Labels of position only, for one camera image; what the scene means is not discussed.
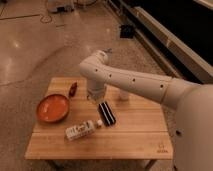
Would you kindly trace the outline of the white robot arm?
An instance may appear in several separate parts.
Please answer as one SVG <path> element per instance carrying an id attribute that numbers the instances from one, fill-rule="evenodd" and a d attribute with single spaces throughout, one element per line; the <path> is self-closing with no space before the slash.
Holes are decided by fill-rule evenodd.
<path id="1" fill-rule="evenodd" d="M 111 85 L 173 109 L 175 171 L 213 171 L 213 84 L 118 69 L 108 61 L 97 50 L 79 64 L 90 97 L 99 98 Z"/>

